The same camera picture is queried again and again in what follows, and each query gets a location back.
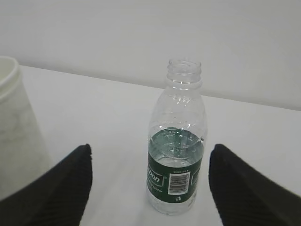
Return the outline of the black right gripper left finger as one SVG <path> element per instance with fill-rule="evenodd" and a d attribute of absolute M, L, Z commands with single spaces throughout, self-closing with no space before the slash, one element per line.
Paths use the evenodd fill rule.
<path fill-rule="evenodd" d="M 2 226 L 78 226 L 93 181 L 92 151 L 80 145 L 43 176 L 0 202 Z"/>

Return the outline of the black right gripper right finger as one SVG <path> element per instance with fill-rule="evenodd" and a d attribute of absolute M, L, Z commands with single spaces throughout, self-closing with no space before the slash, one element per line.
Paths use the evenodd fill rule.
<path fill-rule="evenodd" d="M 301 198 L 222 144 L 210 154 L 208 182 L 224 226 L 299 226 Z"/>

